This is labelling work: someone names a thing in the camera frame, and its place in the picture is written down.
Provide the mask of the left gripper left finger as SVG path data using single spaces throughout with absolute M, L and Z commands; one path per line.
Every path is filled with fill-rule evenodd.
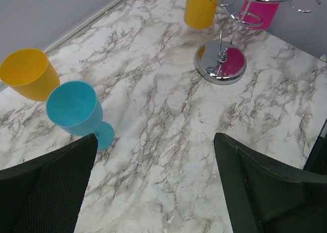
M 97 148 L 89 134 L 1 170 L 1 232 L 74 232 Z

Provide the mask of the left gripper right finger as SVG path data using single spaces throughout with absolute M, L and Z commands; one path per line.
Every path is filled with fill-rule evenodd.
M 214 150 L 233 232 L 326 232 L 326 176 L 216 133 Z

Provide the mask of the blue wine glass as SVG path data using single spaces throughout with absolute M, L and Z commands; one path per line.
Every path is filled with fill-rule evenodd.
M 58 86 L 46 101 L 46 113 L 54 124 L 72 135 L 95 134 L 99 152 L 114 140 L 114 129 L 103 121 L 102 105 L 86 82 L 69 81 Z

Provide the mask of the pink wine glass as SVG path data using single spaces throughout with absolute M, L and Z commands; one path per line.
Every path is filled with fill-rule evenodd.
M 251 24 L 258 24 L 259 20 L 256 17 L 249 15 L 249 13 L 255 14 L 262 19 L 263 24 L 258 27 L 253 27 L 253 26 L 248 26 L 248 27 L 255 30 L 264 30 L 270 26 L 276 14 L 276 11 L 278 9 L 278 6 L 279 6 L 278 3 L 269 4 L 269 3 L 251 2 L 248 9 L 248 13 L 244 17 L 244 22 L 249 22 Z

